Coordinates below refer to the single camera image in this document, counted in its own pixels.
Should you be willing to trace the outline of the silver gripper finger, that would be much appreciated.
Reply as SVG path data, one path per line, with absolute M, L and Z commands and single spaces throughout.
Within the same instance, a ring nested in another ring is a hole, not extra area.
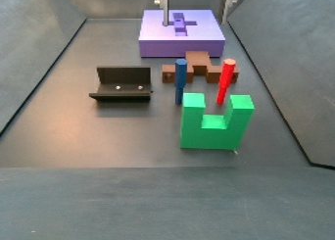
M 155 4 L 159 5 L 165 11 L 163 25 L 169 26 L 169 0 L 155 0 Z
M 225 11 L 224 11 L 224 18 L 222 18 L 222 24 L 228 22 L 228 17 L 230 13 L 230 8 L 233 5 L 238 2 L 238 0 L 225 0 Z

